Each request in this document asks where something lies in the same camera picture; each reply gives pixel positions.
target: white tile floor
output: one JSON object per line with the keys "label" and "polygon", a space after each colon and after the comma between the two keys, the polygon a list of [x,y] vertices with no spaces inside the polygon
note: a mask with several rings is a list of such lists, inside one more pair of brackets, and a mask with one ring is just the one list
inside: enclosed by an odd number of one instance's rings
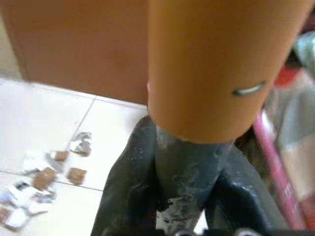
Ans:
{"label": "white tile floor", "polygon": [[[84,183],[74,186],[60,175],[53,208],[18,233],[0,226],[0,235],[90,235],[109,170],[146,114],[139,104],[0,78],[0,191],[19,180],[32,181],[20,174],[26,150],[64,150],[84,131],[92,132],[93,140],[90,156],[71,153],[65,163],[65,173],[70,167],[88,171]],[[205,226],[202,217],[195,230]]]}

